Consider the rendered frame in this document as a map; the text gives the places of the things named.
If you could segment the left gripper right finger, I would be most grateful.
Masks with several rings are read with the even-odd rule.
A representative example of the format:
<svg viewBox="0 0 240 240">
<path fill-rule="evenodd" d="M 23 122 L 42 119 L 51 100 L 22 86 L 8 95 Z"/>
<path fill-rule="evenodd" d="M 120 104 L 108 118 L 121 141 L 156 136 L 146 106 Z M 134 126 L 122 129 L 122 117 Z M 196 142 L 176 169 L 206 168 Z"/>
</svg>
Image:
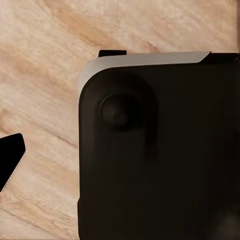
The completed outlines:
<svg viewBox="0 0 240 240">
<path fill-rule="evenodd" d="M 240 172 L 240 134 L 229 133 L 224 150 Z"/>
</svg>

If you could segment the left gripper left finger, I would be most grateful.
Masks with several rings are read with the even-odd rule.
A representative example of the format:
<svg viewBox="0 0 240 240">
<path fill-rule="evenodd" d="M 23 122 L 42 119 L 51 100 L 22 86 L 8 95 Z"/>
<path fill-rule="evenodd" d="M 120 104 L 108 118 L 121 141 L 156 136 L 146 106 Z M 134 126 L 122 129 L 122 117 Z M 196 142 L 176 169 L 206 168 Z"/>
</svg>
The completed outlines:
<svg viewBox="0 0 240 240">
<path fill-rule="evenodd" d="M 25 142 L 21 133 L 0 138 L 0 192 L 25 152 Z"/>
</svg>

